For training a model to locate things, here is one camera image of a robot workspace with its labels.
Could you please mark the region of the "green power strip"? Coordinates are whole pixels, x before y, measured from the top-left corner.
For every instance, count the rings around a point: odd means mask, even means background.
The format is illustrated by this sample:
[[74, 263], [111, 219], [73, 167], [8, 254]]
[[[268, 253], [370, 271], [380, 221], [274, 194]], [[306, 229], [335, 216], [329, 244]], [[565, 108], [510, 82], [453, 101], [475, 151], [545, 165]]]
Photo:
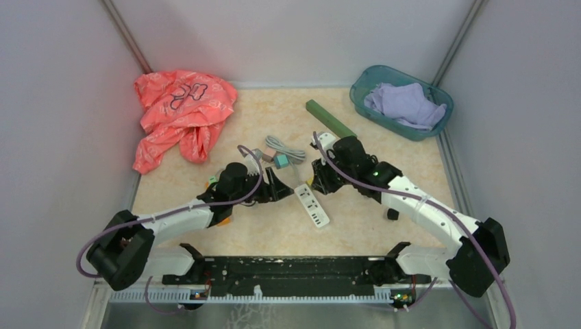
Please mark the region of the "green power strip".
[[326, 126], [333, 134], [339, 138], [348, 136], [356, 136], [356, 133], [349, 129], [344, 123], [338, 120], [333, 114], [328, 112], [323, 106], [318, 104], [315, 100], [310, 99], [306, 102], [306, 110], [324, 126]]

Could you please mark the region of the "white power strip with USB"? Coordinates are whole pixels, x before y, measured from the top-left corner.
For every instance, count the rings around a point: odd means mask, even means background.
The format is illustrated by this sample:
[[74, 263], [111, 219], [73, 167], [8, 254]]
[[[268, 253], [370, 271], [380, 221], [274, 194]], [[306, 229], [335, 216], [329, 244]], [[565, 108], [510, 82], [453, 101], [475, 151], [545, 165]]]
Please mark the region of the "white power strip with USB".
[[316, 228], [322, 228], [330, 223], [330, 218], [307, 184], [294, 188], [294, 193]]

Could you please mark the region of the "orange power strip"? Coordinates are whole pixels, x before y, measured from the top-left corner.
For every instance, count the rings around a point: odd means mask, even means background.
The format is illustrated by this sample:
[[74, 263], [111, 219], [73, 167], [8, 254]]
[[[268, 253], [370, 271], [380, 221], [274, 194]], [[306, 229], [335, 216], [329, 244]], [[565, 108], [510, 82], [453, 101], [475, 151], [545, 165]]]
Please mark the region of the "orange power strip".
[[[214, 194], [216, 192], [216, 185], [217, 182], [214, 184], [208, 184], [208, 181], [206, 182], [207, 192], [211, 194], [211, 202], [215, 202]], [[210, 222], [211, 226], [225, 226], [230, 223], [230, 217], [225, 214], [225, 208], [223, 206], [218, 210], [213, 210], [213, 213], [214, 216]]]

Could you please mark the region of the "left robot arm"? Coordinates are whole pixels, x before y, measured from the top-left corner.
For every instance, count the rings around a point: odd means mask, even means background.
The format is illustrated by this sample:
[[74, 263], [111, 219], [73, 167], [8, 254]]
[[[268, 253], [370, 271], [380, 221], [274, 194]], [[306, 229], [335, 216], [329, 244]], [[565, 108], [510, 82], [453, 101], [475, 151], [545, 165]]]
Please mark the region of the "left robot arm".
[[116, 213], [83, 256], [114, 291], [156, 276], [164, 284], [195, 284], [206, 273], [201, 253], [188, 243], [159, 244], [224, 222], [237, 204], [278, 202], [293, 193], [272, 168], [250, 173], [246, 165], [231, 162], [217, 181], [184, 206], [145, 219], [128, 210]]

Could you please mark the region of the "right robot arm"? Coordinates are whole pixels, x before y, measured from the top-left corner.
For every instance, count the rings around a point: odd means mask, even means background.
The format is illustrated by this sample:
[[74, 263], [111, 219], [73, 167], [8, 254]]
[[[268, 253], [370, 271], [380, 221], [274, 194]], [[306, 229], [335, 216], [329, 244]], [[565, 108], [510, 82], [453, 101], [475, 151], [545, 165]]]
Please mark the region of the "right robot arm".
[[312, 162], [312, 187], [324, 195], [354, 187], [389, 212], [406, 215], [436, 238], [440, 247], [398, 243], [386, 256], [393, 282], [424, 275], [452, 281], [471, 297], [482, 297], [508, 266], [504, 229], [492, 218], [480, 221], [422, 191], [400, 169], [368, 154], [355, 136], [313, 133], [311, 145], [321, 157]]

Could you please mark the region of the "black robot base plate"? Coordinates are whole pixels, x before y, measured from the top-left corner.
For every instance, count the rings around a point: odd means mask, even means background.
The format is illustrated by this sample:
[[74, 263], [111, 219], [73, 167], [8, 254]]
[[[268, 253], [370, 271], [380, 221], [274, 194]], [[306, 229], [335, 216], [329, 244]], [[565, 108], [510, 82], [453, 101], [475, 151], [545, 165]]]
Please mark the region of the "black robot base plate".
[[165, 285], [199, 284], [212, 297], [242, 297], [260, 287], [265, 297], [366, 297], [376, 287], [428, 284], [407, 275], [387, 256], [208, 256], [183, 276], [164, 275]]

